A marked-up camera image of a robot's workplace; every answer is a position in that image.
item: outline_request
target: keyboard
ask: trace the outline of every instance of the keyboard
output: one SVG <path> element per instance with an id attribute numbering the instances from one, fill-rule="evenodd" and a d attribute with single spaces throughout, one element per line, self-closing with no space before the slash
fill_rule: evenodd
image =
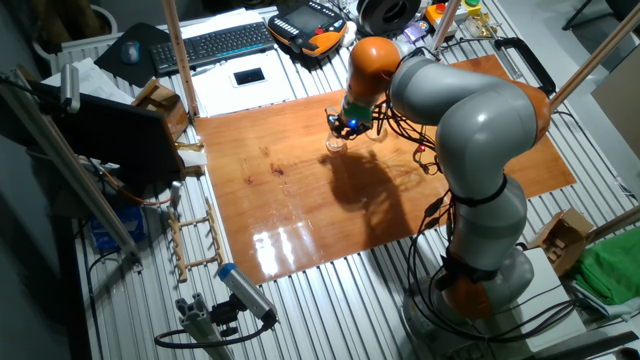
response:
<path id="1" fill-rule="evenodd" d="M 263 22 L 184 39 L 189 67 L 193 70 L 220 61 L 270 50 L 274 45 L 275 41 Z M 149 51 L 159 77 L 178 72 L 176 55 L 171 43 L 151 46 Z"/>

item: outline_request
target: gray robotic arm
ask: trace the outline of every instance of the gray robotic arm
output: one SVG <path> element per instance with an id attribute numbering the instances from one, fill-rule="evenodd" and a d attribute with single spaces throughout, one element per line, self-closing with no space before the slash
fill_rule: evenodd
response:
<path id="1" fill-rule="evenodd" d="M 533 278 L 528 258 L 514 247 L 526 222 L 526 198 L 503 169 L 535 144 L 536 109 L 513 83 L 423 57 L 400 66 L 390 97 L 410 121 L 438 126 L 436 155 L 456 204 L 439 303 L 464 318 L 490 317 Z"/>
<path id="2" fill-rule="evenodd" d="M 327 118 L 333 135 L 352 139 L 370 129 L 383 93 L 392 107 L 385 111 L 438 127 L 436 156 L 455 211 L 435 303 L 452 322 L 489 318 L 533 278 L 528 258 L 514 246 L 525 226 L 527 202 L 520 184 L 503 169 L 546 132 L 546 94 L 424 57 L 402 61 L 390 40 L 368 37 L 351 51 L 340 113 Z"/>

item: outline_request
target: desk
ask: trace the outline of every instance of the desk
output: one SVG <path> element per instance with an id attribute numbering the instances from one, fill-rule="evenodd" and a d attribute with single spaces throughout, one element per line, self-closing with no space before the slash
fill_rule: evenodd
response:
<path id="1" fill-rule="evenodd" d="M 451 66 L 509 78 L 494 55 Z M 411 236 L 448 189 L 442 174 L 427 176 L 413 162 L 416 144 L 390 130 L 384 141 L 362 136 L 329 156 L 323 109 L 338 109 L 343 97 L 196 120 L 232 255 L 256 284 Z M 435 139 L 435 127 L 425 131 Z M 505 173 L 527 198 L 575 183 L 546 136 Z"/>
<path id="2" fill-rule="evenodd" d="M 492 18 L 503 24 L 500 29 L 502 35 L 518 35 L 495 0 L 483 3 Z M 265 11 L 263 14 L 270 16 L 273 12 Z M 106 37 L 66 44 L 56 55 L 51 69 L 56 73 L 60 64 L 85 57 L 95 60 L 114 41 L 114 37 Z M 445 53 L 444 60 L 453 63 L 490 53 L 493 50 L 485 42 L 469 43 Z M 339 56 L 330 61 L 314 60 L 307 64 L 311 69 L 307 70 L 279 52 L 296 98 L 344 88 L 348 55 L 348 49 L 342 49 Z M 512 57 L 525 74 L 524 80 L 536 84 L 519 56 L 512 53 Z M 113 80 L 131 96 L 135 97 L 140 91 L 121 79 Z M 178 77 L 163 78 L 160 82 L 184 99 Z M 560 110 L 571 112 L 565 106 Z M 570 206 L 581 211 L 592 223 L 601 225 L 634 205 L 618 190 L 615 171 L 590 135 L 582 130 L 580 123 L 564 116 L 553 118 L 549 137 L 578 182 L 528 200 L 527 226 L 522 237 L 525 241 L 531 239 L 554 213 Z M 195 142 L 194 129 L 190 127 L 182 140 Z M 183 219 L 204 216 L 202 197 L 215 198 L 208 176 L 188 178 L 184 185 L 179 209 Z M 190 298 L 192 293 L 199 291 L 212 305 L 225 301 L 229 295 L 225 286 L 213 278 L 215 266 L 195 268 L 189 272 L 189 281 L 178 284 L 175 258 L 170 251 L 169 229 L 161 210 L 162 207 L 145 209 L 150 240 L 140 246 L 144 266 L 140 273 L 133 273 L 126 267 L 120 271 L 115 261 L 107 261 L 96 266 L 91 277 L 87 278 L 84 275 L 85 261 L 93 262 L 99 253 L 89 245 L 90 241 L 76 240 L 78 264 L 83 269 L 80 274 L 94 359 L 100 359 L 96 330 L 99 330 L 105 359 L 207 358 L 203 351 L 174 352 L 153 344 L 155 334 L 180 328 L 173 303 L 175 299 Z M 206 226 L 189 229 L 183 238 L 188 259 L 200 259 L 207 254 L 211 256 Z M 425 239 L 427 241 L 419 242 L 421 259 L 426 264 L 425 269 L 419 270 L 421 275 L 434 272 L 440 254 L 444 253 L 444 243 L 437 233 L 430 232 Z M 278 308 L 281 322 L 275 332 L 269 331 L 249 343 L 232 346 L 236 358 L 431 359 L 429 351 L 405 332 L 401 312 L 397 310 L 406 286 L 402 274 L 406 273 L 403 257 L 408 247 L 409 242 L 404 239 L 262 284 L 260 287 Z M 226 239 L 223 248 L 230 257 Z M 96 291 L 96 323 L 88 300 L 88 280 Z M 241 315 L 238 326 L 243 335 L 257 329 L 251 315 L 246 314 Z"/>

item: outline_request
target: wooden table surface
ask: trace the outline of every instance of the wooden table surface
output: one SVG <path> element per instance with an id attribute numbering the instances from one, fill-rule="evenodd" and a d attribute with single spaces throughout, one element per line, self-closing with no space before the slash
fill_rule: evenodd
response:
<path id="1" fill-rule="evenodd" d="M 508 78 L 493 55 L 452 66 Z M 392 132 L 330 156 L 324 108 L 338 109 L 343 94 L 196 120 L 233 261 L 255 283 L 409 236 L 448 188 L 413 163 L 416 145 Z M 527 197 L 575 183 L 546 136 L 505 171 Z"/>

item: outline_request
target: cardboard piece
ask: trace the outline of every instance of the cardboard piece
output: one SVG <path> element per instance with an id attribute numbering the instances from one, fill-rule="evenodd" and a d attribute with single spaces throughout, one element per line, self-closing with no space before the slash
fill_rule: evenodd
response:
<path id="1" fill-rule="evenodd" d="M 529 249 L 540 247 L 547 255 L 556 275 L 566 274 L 589 245 L 587 236 L 593 228 L 576 209 L 560 211 L 529 242 Z"/>
<path id="2" fill-rule="evenodd" d="M 180 101 L 180 96 L 160 85 L 158 79 L 149 80 L 131 105 L 162 114 L 174 141 L 178 140 L 189 125 L 187 112 Z"/>

